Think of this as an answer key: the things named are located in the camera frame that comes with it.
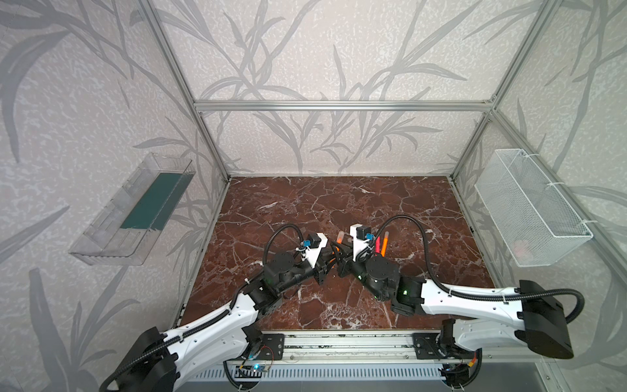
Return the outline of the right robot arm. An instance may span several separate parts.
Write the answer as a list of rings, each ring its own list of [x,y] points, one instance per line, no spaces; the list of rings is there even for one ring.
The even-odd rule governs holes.
[[[350,243],[331,243],[339,275],[352,274],[398,315],[447,315],[438,339],[443,354],[527,346],[547,358],[573,358],[568,325],[584,310],[586,300],[581,292],[545,290],[531,280],[496,288],[444,284],[431,263],[426,229],[416,218],[407,219],[421,235],[428,278],[402,274],[399,265],[376,250],[380,233],[359,224],[349,230]]]

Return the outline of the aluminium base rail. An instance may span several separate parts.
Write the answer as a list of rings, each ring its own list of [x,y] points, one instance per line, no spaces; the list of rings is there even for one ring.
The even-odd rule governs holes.
[[[435,348],[434,330],[310,330],[264,332],[261,342],[249,347],[244,332],[210,337],[202,331],[183,338],[184,329],[161,333],[173,339],[167,351],[176,357],[179,372],[189,374],[218,367],[225,361],[276,367],[288,364],[401,364],[422,361],[443,363]]]

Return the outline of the clear plastic wall tray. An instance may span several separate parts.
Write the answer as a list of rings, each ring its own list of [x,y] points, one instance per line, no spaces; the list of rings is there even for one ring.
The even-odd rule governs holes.
[[[69,254],[89,266],[143,265],[195,174],[190,158],[147,154]]]

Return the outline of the orange marker group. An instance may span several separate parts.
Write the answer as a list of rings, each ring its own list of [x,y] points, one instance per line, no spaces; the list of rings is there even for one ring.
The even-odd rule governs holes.
[[[380,248],[380,254],[382,256],[385,256],[385,254],[386,254],[386,251],[387,251],[387,248],[388,248],[388,243],[389,243],[389,236],[390,236],[390,232],[386,231],[384,233],[384,238],[383,238],[382,245],[381,245],[381,248]]]

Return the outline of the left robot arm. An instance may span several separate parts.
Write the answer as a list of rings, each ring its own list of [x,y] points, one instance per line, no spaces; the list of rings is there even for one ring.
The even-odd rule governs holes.
[[[192,323],[164,333],[145,331],[100,389],[174,391],[214,365],[277,358],[257,322],[280,307],[284,292],[311,278],[323,282],[336,263],[326,251],[305,251],[303,256],[296,262],[292,253],[277,255],[230,302]]]

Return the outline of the aluminium frame crossbar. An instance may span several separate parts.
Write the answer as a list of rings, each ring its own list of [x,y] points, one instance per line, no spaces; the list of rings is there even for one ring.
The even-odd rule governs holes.
[[[197,101],[199,113],[217,111],[461,111],[487,112],[487,101]]]

